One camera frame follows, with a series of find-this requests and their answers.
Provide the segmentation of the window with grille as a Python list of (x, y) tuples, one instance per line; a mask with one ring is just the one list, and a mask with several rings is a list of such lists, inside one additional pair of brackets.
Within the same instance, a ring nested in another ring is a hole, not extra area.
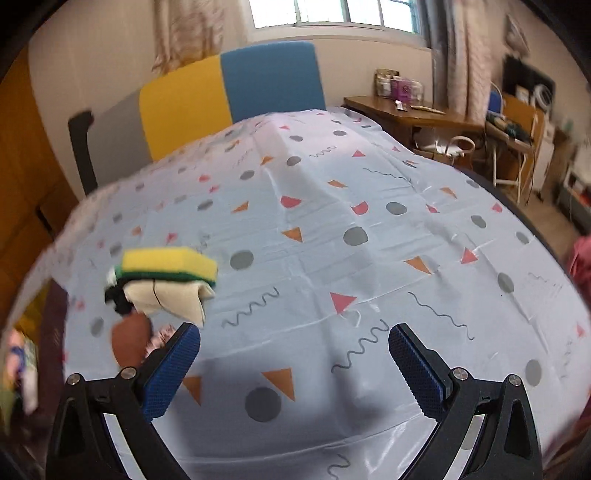
[(247, 2), (257, 29), (308, 24), (346, 24), (420, 32), (417, 1), (253, 0)]

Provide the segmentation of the grey yellow blue headboard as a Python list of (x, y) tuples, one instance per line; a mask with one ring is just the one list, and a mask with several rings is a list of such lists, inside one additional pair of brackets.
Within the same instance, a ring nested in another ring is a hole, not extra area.
[(86, 133), (89, 160), (104, 186), (242, 120), (311, 109), (325, 109), (314, 45), (243, 47), (152, 80), (98, 115)]

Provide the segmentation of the yellow green scouring sponge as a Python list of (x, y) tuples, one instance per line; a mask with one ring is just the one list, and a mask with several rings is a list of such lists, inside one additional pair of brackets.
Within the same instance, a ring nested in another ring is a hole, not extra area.
[(116, 281), (202, 281), (214, 287), (217, 263), (189, 247), (137, 248), (125, 250), (114, 268)]

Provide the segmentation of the black rolled mat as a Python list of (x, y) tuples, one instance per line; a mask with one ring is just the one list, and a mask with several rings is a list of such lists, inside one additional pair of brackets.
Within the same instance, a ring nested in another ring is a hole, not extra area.
[(88, 132), (94, 122), (90, 110), (75, 114), (68, 120), (70, 144), (83, 191), (89, 195), (98, 188), (88, 147)]

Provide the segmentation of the packages on desk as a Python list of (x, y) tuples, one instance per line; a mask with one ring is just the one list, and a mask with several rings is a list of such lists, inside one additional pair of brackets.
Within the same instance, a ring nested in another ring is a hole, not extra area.
[(424, 86), (421, 82), (403, 77), (399, 71), (391, 69), (375, 71), (374, 91), (378, 97), (405, 104), (421, 103), (424, 98)]

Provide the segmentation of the floral curtain left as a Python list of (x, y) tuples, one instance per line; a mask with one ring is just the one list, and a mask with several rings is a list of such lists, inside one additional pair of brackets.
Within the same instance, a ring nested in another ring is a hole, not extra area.
[(218, 1), (157, 0), (152, 10), (152, 70), (159, 75), (221, 53), (224, 8)]

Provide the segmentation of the floral curtain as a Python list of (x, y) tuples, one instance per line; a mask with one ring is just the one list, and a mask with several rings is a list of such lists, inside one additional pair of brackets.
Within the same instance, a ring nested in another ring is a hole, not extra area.
[(479, 126), (488, 111), (492, 56), (484, 1), (427, 1), (433, 100)]
[(152, 70), (159, 75), (221, 53), (224, 8), (218, 1), (157, 0), (152, 10)]

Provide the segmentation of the wooden wardrobe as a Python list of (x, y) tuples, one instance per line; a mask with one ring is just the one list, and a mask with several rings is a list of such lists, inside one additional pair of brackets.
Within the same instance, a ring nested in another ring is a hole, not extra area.
[(23, 48), (1, 82), (2, 324), (37, 257), (77, 204), (50, 146)]

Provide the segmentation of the black scrunchie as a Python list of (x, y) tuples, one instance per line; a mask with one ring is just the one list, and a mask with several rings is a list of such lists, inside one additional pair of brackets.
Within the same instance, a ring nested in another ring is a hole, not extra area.
[(120, 286), (109, 286), (104, 291), (106, 304), (112, 303), (114, 311), (124, 317), (134, 311), (134, 305), (126, 298), (123, 288)]

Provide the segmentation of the gold tray box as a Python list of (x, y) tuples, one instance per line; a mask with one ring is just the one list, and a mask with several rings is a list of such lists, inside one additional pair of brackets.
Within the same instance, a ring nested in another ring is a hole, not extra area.
[(41, 287), (1, 350), (1, 430), (8, 434), (20, 417), (54, 416), (64, 382), (64, 330), (68, 293), (53, 279)]

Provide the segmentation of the pink satin scrunchie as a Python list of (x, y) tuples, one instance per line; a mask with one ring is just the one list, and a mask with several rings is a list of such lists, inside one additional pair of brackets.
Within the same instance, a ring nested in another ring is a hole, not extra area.
[(161, 327), (153, 334), (145, 348), (145, 357), (148, 357), (154, 350), (163, 348), (169, 339), (173, 337), (176, 328), (172, 325)]

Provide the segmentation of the brown makeup sponge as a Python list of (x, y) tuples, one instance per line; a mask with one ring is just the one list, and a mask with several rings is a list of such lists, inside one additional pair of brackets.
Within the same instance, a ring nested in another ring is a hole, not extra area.
[(152, 337), (150, 319), (139, 312), (122, 318), (111, 330), (111, 348), (120, 368), (139, 367)]

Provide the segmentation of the floral curtain right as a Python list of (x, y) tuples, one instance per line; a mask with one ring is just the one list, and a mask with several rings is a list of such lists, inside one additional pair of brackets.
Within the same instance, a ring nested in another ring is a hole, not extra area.
[(484, 1), (427, 1), (433, 100), (479, 126), (488, 111), (492, 56)]

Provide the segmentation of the green silicone bottle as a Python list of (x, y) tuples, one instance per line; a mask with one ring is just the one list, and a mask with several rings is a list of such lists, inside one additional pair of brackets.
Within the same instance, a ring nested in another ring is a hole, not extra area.
[(106, 275), (106, 286), (107, 287), (111, 287), (111, 286), (115, 286), (117, 283), (117, 275), (116, 275), (116, 269), (114, 267), (111, 267)]

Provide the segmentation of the beige cloth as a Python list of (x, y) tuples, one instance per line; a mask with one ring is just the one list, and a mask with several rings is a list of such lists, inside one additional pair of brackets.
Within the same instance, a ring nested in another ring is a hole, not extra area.
[(123, 293), (136, 311), (149, 316), (160, 310), (204, 327), (203, 300), (215, 296), (207, 282), (173, 282), (164, 280), (137, 280), (124, 285)]

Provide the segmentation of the wooden side desk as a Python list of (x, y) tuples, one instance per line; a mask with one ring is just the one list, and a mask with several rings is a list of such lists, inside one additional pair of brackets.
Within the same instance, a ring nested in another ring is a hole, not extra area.
[(344, 106), (376, 121), (408, 150), (426, 158), (472, 170), (483, 150), (490, 166), (485, 124), (479, 126), (450, 110), (403, 104), (378, 96), (349, 96)]

